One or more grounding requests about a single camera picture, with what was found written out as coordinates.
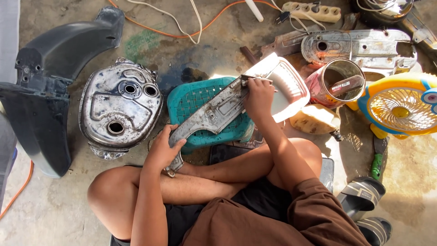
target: teal plastic stool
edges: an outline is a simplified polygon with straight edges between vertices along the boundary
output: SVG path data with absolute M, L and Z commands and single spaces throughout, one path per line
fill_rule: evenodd
M 171 124 L 181 124 L 199 107 L 214 97 L 222 88 L 229 85 L 235 78 L 223 77 L 182 84 L 174 88 L 167 98 L 168 113 Z M 253 121 L 247 113 L 239 114 L 223 131 L 215 135 L 208 130 L 199 130 L 188 137 L 182 147 L 183 155 L 190 154 L 194 149 L 209 145 L 240 140 L 244 143 L 252 137 Z

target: yellow fan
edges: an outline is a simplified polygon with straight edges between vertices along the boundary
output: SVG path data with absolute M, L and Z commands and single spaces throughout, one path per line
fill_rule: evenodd
M 402 73 L 380 79 L 368 86 L 355 102 L 372 122 L 378 138 L 387 133 L 399 139 L 437 132 L 437 78 L 425 73 Z

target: rusty can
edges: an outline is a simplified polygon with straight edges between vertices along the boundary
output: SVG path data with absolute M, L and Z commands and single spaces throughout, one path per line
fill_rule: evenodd
M 365 79 L 361 68 L 348 59 L 335 59 L 319 68 L 305 80 L 309 89 L 311 104 L 319 103 L 329 109 L 335 109 L 347 102 L 357 100 L 364 92 L 365 83 L 357 90 L 344 93 L 337 97 L 329 93 L 330 87 L 335 83 L 350 78 L 354 75 L 360 75 Z

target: fan grille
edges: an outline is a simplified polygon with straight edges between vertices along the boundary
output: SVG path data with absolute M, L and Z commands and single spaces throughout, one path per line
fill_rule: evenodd
M 370 99 L 369 111 L 382 125 L 400 131 L 419 131 L 437 125 L 437 115 L 431 105 L 422 102 L 423 91 L 412 88 L 391 88 L 380 91 Z M 393 114 L 394 108 L 405 108 L 408 116 Z

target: hand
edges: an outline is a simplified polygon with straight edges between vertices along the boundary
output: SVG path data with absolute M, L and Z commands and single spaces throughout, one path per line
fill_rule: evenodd
M 175 130 L 178 125 L 165 125 L 164 129 L 156 136 L 150 148 L 149 154 L 144 161 L 143 169 L 161 171 L 170 165 L 171 161 L 179 153 L 180 148 L 187 142 L 186 139 L 179 140 L 173 148 L 168 145 L 170 132 Z
M 271 117 L 271 107 L 275 89 L 270 83 L 271 81 L 267 79 L 250 78 L 247 81 L 249 93 L 244 99 L 244 108 L 257 126 L 260 125 L 264 119 Z

